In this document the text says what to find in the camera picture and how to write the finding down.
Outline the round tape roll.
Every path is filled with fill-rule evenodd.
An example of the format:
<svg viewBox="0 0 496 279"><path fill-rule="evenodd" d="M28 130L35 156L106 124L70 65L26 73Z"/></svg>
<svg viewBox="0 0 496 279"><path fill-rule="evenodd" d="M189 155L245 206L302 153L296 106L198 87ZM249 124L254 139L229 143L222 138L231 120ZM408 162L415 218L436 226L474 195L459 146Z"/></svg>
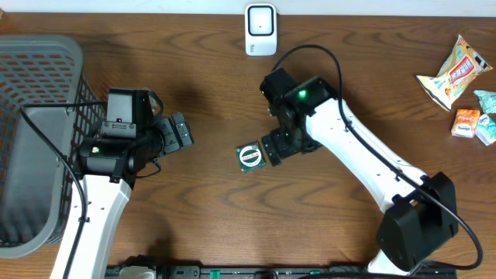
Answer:
<svg viewBox="0 0 496 279"><path fill-rule="evenodd" d="M258 142L249 143L236 148L236 157L243 173L251 172L266 166L266 161Z"/></svg>

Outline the orange small carton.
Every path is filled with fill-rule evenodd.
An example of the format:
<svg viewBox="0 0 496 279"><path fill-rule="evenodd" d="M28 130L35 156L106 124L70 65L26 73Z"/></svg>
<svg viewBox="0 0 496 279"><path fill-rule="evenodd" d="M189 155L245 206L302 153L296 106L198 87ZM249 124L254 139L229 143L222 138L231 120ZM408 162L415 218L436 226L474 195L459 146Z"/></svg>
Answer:
<svg viewBox="0 0 496 279"><path fill-rule="evenodd" d="M479 110L458 109L454 119L451 134L453 136L473 138L481 116Z"/></svg>

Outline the yellow snack bag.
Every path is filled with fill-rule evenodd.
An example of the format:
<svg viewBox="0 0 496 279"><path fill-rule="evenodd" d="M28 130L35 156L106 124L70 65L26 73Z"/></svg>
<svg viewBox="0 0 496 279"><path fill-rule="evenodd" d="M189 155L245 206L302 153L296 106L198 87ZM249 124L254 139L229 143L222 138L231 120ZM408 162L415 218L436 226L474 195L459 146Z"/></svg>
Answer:
<svg viewBox="0 0 496 279"><path fill-rule="evenodd" d="M453 103L479 75L493 67L461 36L435 77L416 75L425 93L442 109L450 112Z"/></svg>

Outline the teal small carton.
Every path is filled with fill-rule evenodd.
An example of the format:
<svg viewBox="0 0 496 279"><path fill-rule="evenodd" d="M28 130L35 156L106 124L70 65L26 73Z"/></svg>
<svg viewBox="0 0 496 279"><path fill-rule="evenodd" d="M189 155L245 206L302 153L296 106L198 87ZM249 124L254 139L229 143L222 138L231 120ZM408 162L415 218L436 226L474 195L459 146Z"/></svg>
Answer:
<svg viewBox="0 0 496 279"><path fill-rule="evenodd" d="M480 116L476 128L476 136L485 145L495 142L495 122L487 114Z"/></svg>

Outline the mint green pack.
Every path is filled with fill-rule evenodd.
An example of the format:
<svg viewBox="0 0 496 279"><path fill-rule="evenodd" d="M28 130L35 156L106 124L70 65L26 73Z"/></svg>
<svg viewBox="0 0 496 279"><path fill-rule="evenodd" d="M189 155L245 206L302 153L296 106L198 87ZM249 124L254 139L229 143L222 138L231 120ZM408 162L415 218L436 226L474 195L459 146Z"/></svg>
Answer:
<svg viewBox="0 0 496 279"><path fill-rule="evenodd" d="M496 113L496 92L475 90L474 94L479 98L479 103L486 114Z"/></svg>

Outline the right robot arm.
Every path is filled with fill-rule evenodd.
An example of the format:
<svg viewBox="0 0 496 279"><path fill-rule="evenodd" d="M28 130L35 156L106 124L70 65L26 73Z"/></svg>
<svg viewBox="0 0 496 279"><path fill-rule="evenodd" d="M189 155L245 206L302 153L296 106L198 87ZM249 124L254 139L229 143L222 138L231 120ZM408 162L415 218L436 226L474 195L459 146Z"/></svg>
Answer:
<svg viewBox="0 0 496 279"><path fill-rule="evenodd" d="M402 160L321 77L299 84L278 68L264 78L260 91L279 122L262 138L273 166L325 147L365 186L383 212L377 232L380 251L367 271L413 275L458 233L453 182L442 172L430 177Z"/></svg>

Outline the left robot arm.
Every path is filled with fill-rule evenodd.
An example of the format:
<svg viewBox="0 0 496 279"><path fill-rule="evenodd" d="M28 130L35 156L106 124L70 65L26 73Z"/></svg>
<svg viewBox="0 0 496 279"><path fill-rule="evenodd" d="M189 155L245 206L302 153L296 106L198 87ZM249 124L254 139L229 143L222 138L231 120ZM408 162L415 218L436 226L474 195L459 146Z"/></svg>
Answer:
<svg viewBox="0 0 496 279"><path fill-rule="evenodd" d="M181 112L149 89L112 88L107 115L76 149L71 206L52 278L103 278L139 172L194 142Z"/></svg>

